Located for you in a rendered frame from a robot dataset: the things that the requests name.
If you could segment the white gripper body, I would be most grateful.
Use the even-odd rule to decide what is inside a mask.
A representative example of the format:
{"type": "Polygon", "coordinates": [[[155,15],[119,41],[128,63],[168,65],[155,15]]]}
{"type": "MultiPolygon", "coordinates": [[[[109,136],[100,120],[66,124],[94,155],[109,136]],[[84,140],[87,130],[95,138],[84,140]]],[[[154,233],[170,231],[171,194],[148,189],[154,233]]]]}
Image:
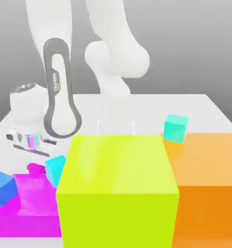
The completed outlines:
{"type": "Polygon", "coordinates": [[[26,150],[22,146],[11,144],[11,161],[14,165],[23,166],[29,163],[43,165],[50,158],[50,153],[38,150],[26,150]]]}

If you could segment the small magenta cube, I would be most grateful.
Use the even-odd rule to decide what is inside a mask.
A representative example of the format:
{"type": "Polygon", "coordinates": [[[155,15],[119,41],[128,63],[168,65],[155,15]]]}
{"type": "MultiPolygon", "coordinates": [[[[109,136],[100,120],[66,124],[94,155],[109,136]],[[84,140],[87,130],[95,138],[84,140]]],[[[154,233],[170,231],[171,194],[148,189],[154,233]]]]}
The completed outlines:
{"type": "Polygon", "coordinates": [[[45,174],[45,167],[36,163],[29,163],[27,165],[27,170],[29,174],[45,174]]]}

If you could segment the small cyan cube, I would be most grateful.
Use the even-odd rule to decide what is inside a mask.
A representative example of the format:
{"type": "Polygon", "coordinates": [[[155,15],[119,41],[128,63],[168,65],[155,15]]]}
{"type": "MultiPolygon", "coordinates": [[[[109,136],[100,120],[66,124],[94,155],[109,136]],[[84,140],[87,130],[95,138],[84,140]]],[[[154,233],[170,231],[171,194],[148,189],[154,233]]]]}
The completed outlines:
{"type": "Polygon", "coordinates": [[[45,161],[46,177],[54,188],[58,187],[65,162],[63,155],[45,161]]]}

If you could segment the small blue cube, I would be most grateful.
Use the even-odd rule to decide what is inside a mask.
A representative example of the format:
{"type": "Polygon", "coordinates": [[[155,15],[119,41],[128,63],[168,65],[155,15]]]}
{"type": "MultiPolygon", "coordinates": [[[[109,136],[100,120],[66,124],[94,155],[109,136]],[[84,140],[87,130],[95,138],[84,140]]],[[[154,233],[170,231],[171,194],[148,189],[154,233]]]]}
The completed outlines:
{"type": "Polygon", "coordinates": [[[0,172],[0,206],[7,204],[17,194],[15,177],[0,172]]]}

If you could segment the small turquoise cube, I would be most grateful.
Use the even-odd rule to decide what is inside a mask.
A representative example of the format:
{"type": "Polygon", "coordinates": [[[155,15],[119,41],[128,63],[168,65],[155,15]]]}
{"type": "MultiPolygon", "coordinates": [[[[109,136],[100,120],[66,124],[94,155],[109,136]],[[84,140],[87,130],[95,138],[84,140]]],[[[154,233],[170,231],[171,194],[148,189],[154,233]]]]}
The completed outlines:
{"type": "Polygon", "coordinates": [[[170,114],[165,120],[163,139],[176,143],[184,143],[188,120],[188,116],[170,114]]]}

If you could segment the large magenta box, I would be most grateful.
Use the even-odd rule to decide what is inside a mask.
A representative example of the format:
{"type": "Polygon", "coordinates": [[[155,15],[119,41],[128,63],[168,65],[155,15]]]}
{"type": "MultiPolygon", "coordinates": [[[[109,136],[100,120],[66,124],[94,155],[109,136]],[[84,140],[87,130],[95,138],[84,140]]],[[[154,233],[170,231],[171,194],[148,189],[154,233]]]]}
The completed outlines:
{"type": "Polygon", "coordinates": [[[13,176],[18,195],[0,206],[0,237],[61,237],[57,189],[46,175],[13,176]]]}

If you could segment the large yellow-green box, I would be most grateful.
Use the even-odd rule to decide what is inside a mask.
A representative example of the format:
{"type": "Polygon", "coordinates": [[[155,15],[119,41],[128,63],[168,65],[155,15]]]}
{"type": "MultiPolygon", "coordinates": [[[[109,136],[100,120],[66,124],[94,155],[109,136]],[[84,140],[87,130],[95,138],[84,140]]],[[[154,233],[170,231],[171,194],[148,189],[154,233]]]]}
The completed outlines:
{"type": "Polygon", "coordinates": [[[172,248],[179,190],[160,135],[74,136],[56,196],[63,248],[172,248]]]}

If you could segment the large orange box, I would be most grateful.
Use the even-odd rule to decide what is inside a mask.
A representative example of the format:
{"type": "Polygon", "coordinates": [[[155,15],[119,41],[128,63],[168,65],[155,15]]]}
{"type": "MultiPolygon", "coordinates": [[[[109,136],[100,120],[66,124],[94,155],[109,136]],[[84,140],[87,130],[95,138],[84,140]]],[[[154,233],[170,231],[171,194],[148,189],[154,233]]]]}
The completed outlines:
{"type": "Polygon", "coordinates": [[[232,133],[164,145],[180,191],[172,248],[232,248],[232,133]]]}

